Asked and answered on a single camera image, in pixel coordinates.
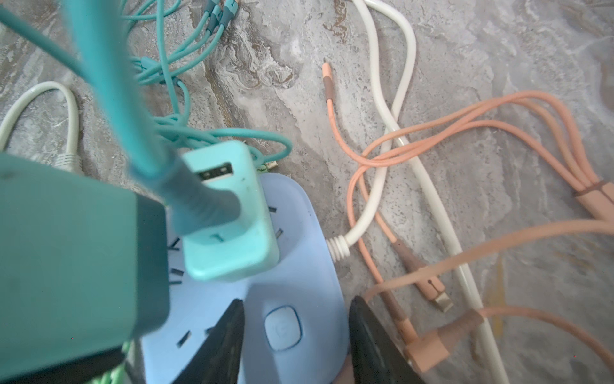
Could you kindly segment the dark teal charger block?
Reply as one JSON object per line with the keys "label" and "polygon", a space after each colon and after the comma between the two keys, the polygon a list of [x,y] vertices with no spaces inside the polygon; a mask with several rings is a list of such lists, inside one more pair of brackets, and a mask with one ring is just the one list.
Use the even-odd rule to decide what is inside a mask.
{"label": "dark teal charger block", "polygon": [[3,382],[85,382],[168,315],[161,203],[2,154]]}

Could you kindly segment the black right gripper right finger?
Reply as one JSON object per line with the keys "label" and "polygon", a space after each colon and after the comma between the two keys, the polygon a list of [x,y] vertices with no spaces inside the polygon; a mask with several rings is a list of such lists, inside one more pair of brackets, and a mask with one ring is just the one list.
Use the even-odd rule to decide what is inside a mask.
{"label": "black right gripper right finger", "polygon": [[361,296],[350,304],[349,329],[354,382],[425,383]]}

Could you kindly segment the blue power strip cube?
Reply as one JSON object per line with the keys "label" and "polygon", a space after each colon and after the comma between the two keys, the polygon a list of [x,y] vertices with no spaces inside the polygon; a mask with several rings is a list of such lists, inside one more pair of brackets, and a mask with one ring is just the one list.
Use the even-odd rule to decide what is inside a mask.
{"label": "blue power strip cube", "polygon": [[187,273],[182,241],[167,233],[170,312],[142,339],[148,383],[171,383],[205,342],[228,305],[244,303],[240,383],[331,383],[350,335],[345,302],[313,206],[299,184],[261,177],[281,257],[278,265],[234,283]]}

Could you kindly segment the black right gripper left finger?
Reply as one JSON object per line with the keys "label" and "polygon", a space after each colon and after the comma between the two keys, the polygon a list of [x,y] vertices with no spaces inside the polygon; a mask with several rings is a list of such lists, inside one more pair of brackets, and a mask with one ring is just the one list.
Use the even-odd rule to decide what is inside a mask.
{"label": "black right gripper left finger", "polygon": [[235,299],[174,383],[238,383],[244,333],[244,303]]}

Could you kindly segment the teal charger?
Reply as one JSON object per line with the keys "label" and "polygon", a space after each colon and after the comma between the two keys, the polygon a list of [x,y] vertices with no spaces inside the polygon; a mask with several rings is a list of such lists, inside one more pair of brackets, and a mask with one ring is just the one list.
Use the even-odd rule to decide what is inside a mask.
{"label": "teal charger", "polygon": [[185,267],[200,281],[235,281],[278,264],[280,251],[249,147],[226,141],[182,156],[205,187],[212,222],[182,236]]}

